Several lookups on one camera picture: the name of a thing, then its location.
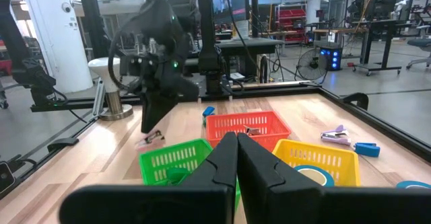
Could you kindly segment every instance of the white pillar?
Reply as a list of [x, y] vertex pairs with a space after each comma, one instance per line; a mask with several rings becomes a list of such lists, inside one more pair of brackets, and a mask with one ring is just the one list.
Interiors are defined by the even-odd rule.
[[321, 9], [321, 0], [306, 0], [307, 1], [307, 10], [306, 10], [306, 18], [307, 23], [316, 23], [319, 22], [319, 18], [316, 17], [316, 10]]
[[48, 73], [56, 89], [77, 92], [93, 86], [71, 0], [26, 0]]

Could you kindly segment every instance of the blue tape roll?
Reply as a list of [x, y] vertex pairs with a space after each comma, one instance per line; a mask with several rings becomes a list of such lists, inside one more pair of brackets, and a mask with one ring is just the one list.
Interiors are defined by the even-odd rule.
[[322, 178], [319, 178], [319, 176], [316, 176], [317, 178], [313, 179], [315, 182], [321, 184], [325, 187], [332, 187], [335, 185], [334, 179], [332, 178], [331, 174], [326, 172], [325, 170], [322, 170], [319, 167], [313, 166], [313, 165], [299, 165], [294, 167], [294, 170], [300, 172], [301, 174], [304, 174], [307, 176], [306, 172], [318, 172], [321, 174]]
[[431, 188], [431, 185], [419, 181], [402, 181], [397, 184], [397, 188]]

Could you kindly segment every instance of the wooden tabletop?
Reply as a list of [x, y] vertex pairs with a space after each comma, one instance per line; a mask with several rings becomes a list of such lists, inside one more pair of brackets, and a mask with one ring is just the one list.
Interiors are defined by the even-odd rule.
[[[431, 183], [430, 165], [319, 94], [181, 103], [156, 126], [166, 137], [165, 146], [205, 137], [202, 112], [207, 106], [214, 106], [216, 114], [275, 110], [292, 129], [290, 139], [352, 150], [320, 140], [322, 131], [344, 124], [353, 143], [372, 142], [381, 147], [379, 158], [359, 156], [363, 186], [394, 187], [403, 180]], [[0, 223], [58, 223], [62, 200], [77, 188], [142, 184], [134, 148], [143, 136], [140, 124], [140, 107], [134, 107], [134, 114], [126, 119], [93, 124], [79, 136], [76, 146], [62, 150], [0, 200]], [[246, 223], [242, 202], [235, 218], [236, 223]]]
[[[334, 33], [353, 33], [355, 32], [356, 28], [338, 28], [338, 29], [330, 29], [331, 32]], [[367, 32], [367, 28], [358, 28], [358, 31], [356, 32]], [[328, 29], [316, 29], [313, 30], [313, 32], [319, 32], [319, 33], [327, 33]]]

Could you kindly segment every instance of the blue block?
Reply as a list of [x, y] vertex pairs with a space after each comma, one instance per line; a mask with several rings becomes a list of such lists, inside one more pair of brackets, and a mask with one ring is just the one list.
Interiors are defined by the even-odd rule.
[[204, 111], [203, 111], [203, 113], [202, 113], [202, 116], [203, 117], [207, 117], [207, 116], [210, 116], [210, 115], [214, 115], [214, 113], [213, 113], [213, 111], [215, 110], [215, 108], [214, 107], [212, 107], [212, 106], [208, 106]]
[[377, 147], [376, 143], [356, 143], [355, 152], [369, 157], [378, 157], [380, 147]]

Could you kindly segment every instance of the purple clip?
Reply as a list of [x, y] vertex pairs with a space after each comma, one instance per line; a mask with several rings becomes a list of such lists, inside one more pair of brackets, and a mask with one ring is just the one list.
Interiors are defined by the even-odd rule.
[[348, 136], [349, 133], [346, 128], [341, 124], [335, 130], [328, 130], [321, 133], [322, 141], [339, 143], [350, 146], [350, 138], [343, 138], [342, 136]]

